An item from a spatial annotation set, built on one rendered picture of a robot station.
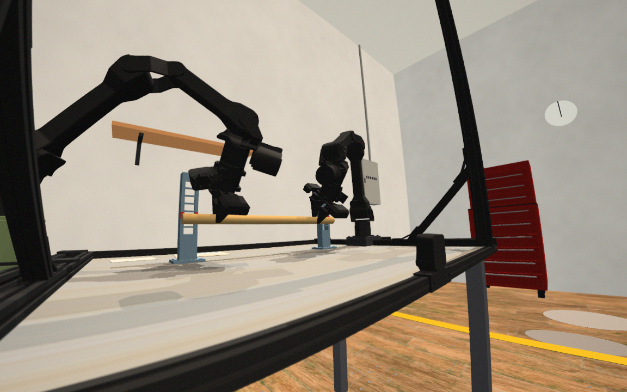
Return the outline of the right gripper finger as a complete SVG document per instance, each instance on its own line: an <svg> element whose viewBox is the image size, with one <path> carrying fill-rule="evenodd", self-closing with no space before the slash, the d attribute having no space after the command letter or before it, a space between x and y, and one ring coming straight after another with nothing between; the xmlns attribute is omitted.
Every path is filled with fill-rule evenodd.
<svg viewBox="0 0 627 392"><path fill-rule="evenodd" d="M320 211L319 211L318 218L317 218L317 224L320 224L328 215L329 215L328 210L326 210L324 207L320 207Z"/></svg>
<svg viewBox="0 0 627 392"><path fill-rule="evenodd" d="M324 202L322 200L315 200L312 197L309 198L311 203L312 217L317 217L318 212L320 211L320 207L324 204Z"/></svg>

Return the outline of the long wooden rail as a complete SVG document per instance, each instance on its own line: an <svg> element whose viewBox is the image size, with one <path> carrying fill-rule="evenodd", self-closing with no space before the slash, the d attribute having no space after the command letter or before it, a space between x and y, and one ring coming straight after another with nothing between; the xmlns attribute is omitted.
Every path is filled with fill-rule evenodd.
<svg viewBox="0 0 627 392"><path fill-rule="evenodd" d="M236 216L228 215L216 223L216 215L182 213L182 225L311 225L317 224L318 217L303 216ZM320 224L333 224L334 217L326 217Z"/></svg>

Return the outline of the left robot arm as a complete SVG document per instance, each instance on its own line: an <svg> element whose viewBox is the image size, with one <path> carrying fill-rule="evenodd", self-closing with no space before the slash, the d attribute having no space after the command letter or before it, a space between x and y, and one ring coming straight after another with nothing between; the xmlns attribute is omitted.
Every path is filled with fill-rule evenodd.
<svg viewBox="0 0 627 392"><path fill-rule="evenodd" d="M152 78L149 72L163 77ZM109 67L101 84L35 131L40 184L66 163L60 158L63 149L119 104L172 88L180 88L227 127L217 136L225 141L220 158L223 163L245 167L250 150L254 150L249 163L253 170L277 176L282 148L262 142L258 114L253 109L226 99L181 62L127 54ZM213 186L222 189L223 173L217 165L188 171L194 191Z"/></svg>

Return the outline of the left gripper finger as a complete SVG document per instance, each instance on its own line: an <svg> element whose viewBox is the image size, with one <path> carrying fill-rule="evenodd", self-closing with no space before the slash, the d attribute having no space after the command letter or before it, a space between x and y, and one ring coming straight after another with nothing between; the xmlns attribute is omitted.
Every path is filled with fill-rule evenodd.
<svg viewBox="0 0 627 392"><path fill-rule="evenodd" d="M208 189L208 191L212 194L212 199L218 199L221 196L219 191L215 191L214 189L210 188ZM217 212L217 206L214 203L214 201L212 201L212 214L216 215L216 212Z"/></svg>
<svg viewBox="0 0 627 392"><path fill-rule="evenodd" d="M216 204L216 206L217 206L218 199L213 199L213 201L214 201L214 203L215 203L215 204ZM224 220L227 216L228 216L228 215L223 215L222 213L220 213L220 211L218 210L218 207L217 207L217 212L216 212L216 223L220 223L220 222L221 222L221 221L223 221L223 220Z"/></svg>

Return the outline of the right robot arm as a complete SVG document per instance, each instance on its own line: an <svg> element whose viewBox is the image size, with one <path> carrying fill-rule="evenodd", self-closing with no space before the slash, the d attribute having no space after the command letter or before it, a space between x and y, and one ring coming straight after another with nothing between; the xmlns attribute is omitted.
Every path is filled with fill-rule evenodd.
<svg viewBox="0 0 627 392"><path fill-rule="evenodd" d="M345 143L343 143L345 141ZM348 148L348 151L347 151ZM370 221L375 221L373 210L368 199L364 196L364 181L361 160L364 156L364 141L354 131L341 132L333 142L323 144L320 152L319 166L316 171L316 180L323 186L330 184L341 185L348 171L348 162L351 163L353 198L350 201L351 222L355 222L355 236L371 235ZM320 163L323 162L324 163ZM329 161L329 162L328 162ZM368 215L367 215L368 214ZM356 220L365 219L369 220Z"/></svg>

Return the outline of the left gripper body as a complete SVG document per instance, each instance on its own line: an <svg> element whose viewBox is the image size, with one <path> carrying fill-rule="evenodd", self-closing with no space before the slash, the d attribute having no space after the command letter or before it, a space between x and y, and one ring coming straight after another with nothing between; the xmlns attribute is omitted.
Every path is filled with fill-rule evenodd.
<svg viewBox="0 0 627 392"><path fill-rule="evenodd" d="M223 173L222 190L219 189L221 196L218 198L217 207L223 215L241 215L246 216L250 206L247 204L243 196L234 192L241 192L239 182L242 176L246 176L244 167L233 167L221 160L217 161L217 167L221 167Z"/></svg>

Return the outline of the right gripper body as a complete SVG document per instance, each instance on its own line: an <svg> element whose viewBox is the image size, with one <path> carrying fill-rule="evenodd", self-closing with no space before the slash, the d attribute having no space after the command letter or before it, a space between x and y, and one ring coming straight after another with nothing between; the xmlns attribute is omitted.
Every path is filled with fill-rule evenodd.
<svg viewBox="0 0 627 392"><path fill-rule="evenodd" d="M342 185L342 184L341 184ZM335 204L334 200L337 196L339 190L342 190L341 185L338 184L330 184L327 186L320 187L314 183L307 183L303 190L306 193L310 193L312 191L312 198L315 200L322 200L326 203L324 208L328 210L329 215L334 218L347 218L349 215L349 210L345 208L342 204Z"/></svg>

